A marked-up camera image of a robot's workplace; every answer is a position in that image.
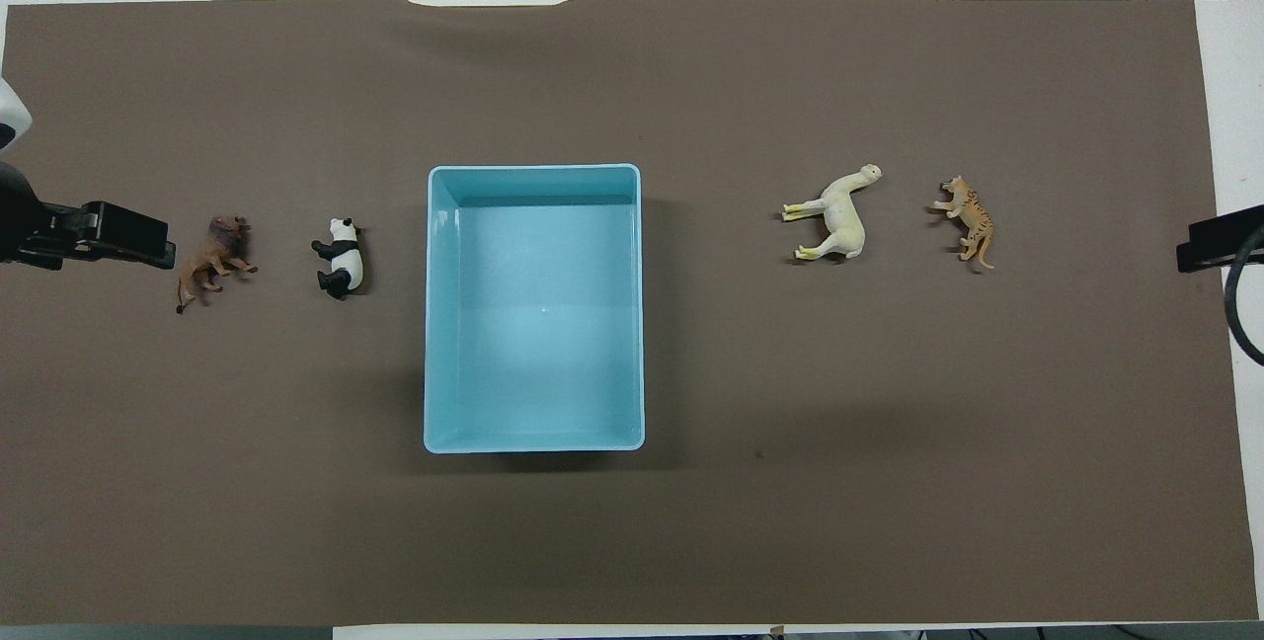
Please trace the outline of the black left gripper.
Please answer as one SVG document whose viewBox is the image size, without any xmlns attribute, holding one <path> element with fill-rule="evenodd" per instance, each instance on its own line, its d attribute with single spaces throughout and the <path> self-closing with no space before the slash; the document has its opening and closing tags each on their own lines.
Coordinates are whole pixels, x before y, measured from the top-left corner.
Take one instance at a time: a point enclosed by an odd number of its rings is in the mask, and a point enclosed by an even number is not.
<svg viewBox="0 0 1264 640">
<path fill-rule="evenodd" d="M 83 238 L 86 250 L 78 249 Z M 59 271 L 64 259 L 118 259 L 171 271 L 169 225 L 107 200 L 85 207 L 43 202 L 21 172 L 1 163 L 1 262 Z"/>
</svg>

